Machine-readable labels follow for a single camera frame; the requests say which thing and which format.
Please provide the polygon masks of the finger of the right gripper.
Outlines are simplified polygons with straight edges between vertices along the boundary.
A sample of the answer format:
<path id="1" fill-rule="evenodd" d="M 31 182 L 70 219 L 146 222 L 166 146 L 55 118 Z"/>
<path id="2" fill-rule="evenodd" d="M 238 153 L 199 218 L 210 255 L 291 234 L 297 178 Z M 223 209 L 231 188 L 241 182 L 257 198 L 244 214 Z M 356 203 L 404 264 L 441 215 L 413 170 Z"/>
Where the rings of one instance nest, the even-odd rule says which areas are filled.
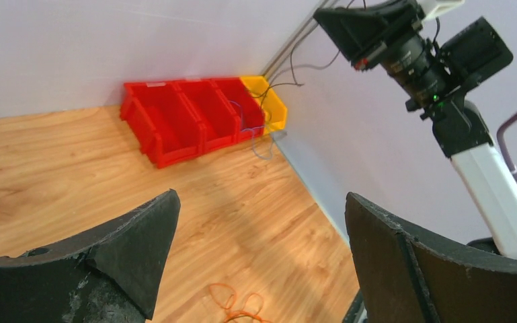
<path id="1" fill-rule="evenodd" d="M 339 51 L 347 59 L 352 62 L 354 54 L 358 52 L 360 47 L 358 46 L 360 28 L 358 27 L 358 19 L 355 16 L 355 11 L 361 8 L 325 8 L 318 9 L 315 11 L 313 17 L 315 21 L 322 27 L 324 32 L 331 38 L 332 42 L 337 46 Z M 408 34 L 404 36 L 400 41 L 396 42 L 391 48 L 383 53 L 379 62 L 383 61 L 385 57 L 391 54 L 394 50 L 398 49 L 408 40 L 418 34 Z"/>

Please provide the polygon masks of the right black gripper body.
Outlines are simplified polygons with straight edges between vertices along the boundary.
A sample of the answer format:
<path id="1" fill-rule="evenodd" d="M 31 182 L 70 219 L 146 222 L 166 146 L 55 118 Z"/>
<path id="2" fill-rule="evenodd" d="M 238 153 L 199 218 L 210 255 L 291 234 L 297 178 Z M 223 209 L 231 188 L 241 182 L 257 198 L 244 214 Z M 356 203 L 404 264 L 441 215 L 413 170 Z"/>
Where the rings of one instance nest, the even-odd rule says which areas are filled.
<path id="1" fill-rule="evenodd" d="M 375 67 L 383 53 L 408 34 L 421 29 L 424 14 L 417 1 L 385 1 L 378 5 L 357 9 L 360 49 L 352 59 L 358 71 Z"/>

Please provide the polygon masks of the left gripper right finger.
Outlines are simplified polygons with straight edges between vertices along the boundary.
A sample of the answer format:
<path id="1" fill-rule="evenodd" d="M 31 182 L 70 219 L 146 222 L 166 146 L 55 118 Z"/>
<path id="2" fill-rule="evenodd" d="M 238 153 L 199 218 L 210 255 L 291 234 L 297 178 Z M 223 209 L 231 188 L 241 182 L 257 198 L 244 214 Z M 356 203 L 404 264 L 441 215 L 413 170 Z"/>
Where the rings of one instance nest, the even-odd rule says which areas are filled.
<path id="1" fill-rule="evenodd" d="M 462 244 L 353 192 L 344 215 L 360 286 L 345 322 L 517 322 L 517 260 L 491 238 Z"/>

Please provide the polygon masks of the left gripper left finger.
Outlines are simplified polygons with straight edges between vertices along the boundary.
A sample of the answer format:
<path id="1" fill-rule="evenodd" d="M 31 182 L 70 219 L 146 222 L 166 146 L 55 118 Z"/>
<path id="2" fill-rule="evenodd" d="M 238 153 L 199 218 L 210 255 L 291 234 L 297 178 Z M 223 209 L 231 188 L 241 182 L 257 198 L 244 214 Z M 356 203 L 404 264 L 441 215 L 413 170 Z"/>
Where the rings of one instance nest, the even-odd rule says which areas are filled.
<path id="1" fill-rule="evenodd" d="M 101 225 L 0 256 L 0 322 L 145 322 L 180 215 L 168 190 Z"/>

